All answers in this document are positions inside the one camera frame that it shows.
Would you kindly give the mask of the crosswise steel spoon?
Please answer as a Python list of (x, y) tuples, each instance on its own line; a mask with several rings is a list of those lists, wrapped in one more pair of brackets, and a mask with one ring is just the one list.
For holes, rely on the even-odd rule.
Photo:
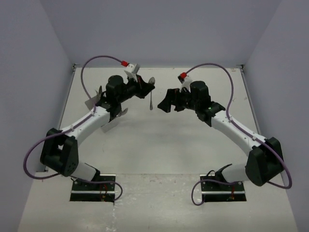
[[(151, 77), (148, 81), (149, 84), (155, 85), (155, 78)], [(149, 109), (152, 111), (153, 110), (153, 96), (152, 96), (152, 91), (150, 92), (150, 106)]]

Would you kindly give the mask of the large steel spoon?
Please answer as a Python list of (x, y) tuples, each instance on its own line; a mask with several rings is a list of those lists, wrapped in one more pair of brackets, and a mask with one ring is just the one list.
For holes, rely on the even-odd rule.
[(124, 110), (121, 110), (121, 111), (117, 114), (116, 118), (121, 117), (121, 116), (124, 116), (127, 112), (128, 112), (128, 108), (125, 108)]

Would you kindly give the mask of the steel knife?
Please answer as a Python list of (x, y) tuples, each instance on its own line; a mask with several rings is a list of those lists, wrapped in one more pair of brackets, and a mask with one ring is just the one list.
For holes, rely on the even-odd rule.
[(97, 101), (99, 101), (102, 93), (103, 93), (102, 86), (99, 86), (98, 91), (96, 91), (96, 99), (97, 99)]

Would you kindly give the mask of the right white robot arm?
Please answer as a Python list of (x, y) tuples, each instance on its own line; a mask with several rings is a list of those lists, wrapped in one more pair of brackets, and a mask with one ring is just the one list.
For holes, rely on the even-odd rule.
[(280, 142), (274, 137), (267, 139), (248, 128), (236, 128), (234, 124), (237, 121), (227, 116), (222, 105), (211, 100), (203, 81), (194, 81), (189, 88), (168, 89), (158, 108), (169, 113), (172, 106), (177, 112), (185, 109), (195, 111), (200, 121), (223, 133), (247, 156), (244, 164), (228, 164), (215, 172), (214, 180), (219, 189), (226, 190), (233, 182), (240, 181), (251, 181), (262, 186), (284, 170), (280, 162)]

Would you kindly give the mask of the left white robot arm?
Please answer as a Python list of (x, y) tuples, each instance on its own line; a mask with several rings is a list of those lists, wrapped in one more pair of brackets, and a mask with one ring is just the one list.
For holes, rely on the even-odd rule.
[(100, 171), (79, 158), (79, 146), (96, 130), (124, 115), (121, 104), (136, 96), (145, 98), (155, 88), (155, 78), (144, 82), (140, 75), (137, 80), (125, 83), (119, 75), (108, 79), (105, 91), (100, 90), (92, 101), (95, 108), (74, 124), (62, 130), (50, 129), (40, 157), (40, 162), (58, 174), (83, 180), (90, 190), (100, 186)]

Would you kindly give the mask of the clear plastic utensil container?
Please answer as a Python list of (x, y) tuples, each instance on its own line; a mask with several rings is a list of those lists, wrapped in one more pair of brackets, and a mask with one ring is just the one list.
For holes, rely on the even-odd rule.
[[(90, 100), (86, 100), (84, 103), (87, 106), (87, 108), (89, 110), (92, 110), (93, 108), (93, 103), (97, 103), (100, 99), (100, 95), (96, 95), (94, 97), (92, 97)], [(107, 133), (109, 130), (115, 128), (116, 126), (118, 126), (119, 122), (118, 120), (112, 120), (111, 122), (109, 122), (108, 124), (105, 124), (104, 126), (101, 127), (101, 130), (104, 133)]]

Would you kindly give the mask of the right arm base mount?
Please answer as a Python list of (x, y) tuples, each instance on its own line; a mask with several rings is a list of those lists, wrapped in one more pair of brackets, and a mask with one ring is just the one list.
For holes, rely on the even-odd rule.
[[(246, 202), (245, 189), (243, 182), (232, 182), (227, 184), (222, 172), (232, 166), (228, 164), (219, 170), (210, 170), (207, 174), (200, 174), (191, 190), (191, 201), (195, 206), (201, 206), (208, 202)], [(201, 201), (194, 200), (195, 188), (201, 186)]]

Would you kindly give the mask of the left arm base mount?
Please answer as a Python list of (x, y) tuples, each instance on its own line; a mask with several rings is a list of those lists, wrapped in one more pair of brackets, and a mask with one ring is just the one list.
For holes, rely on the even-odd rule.
[(76, 178), (70, 191), (70, 202), (110, 202), (114, 203), (123, 194), (123, 188), (116, 183), (116, 174), (100, 174), (100, 184), (82, 182)]

